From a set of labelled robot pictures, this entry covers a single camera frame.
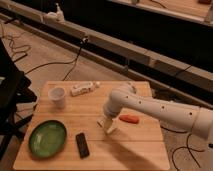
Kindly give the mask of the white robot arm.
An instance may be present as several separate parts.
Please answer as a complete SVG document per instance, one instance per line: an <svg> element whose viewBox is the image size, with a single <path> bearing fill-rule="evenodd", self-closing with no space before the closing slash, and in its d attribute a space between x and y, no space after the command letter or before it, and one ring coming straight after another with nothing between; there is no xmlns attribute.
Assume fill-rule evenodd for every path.
<svg viewBox="0 0 213 171"><path fill-rule="evenodd" d="M213 138L213 110L136 94L136 88L124 83L114 88L103 107L104 114L116 118L123 108L147 114L173 124L205 140Z"/></svg>

